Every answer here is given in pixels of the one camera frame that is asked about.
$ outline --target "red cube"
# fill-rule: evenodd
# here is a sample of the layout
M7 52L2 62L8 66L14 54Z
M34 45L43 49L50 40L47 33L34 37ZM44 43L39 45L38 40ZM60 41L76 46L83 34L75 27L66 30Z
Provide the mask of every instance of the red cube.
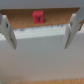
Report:
M34 23L44 23L43 10L33 12Z

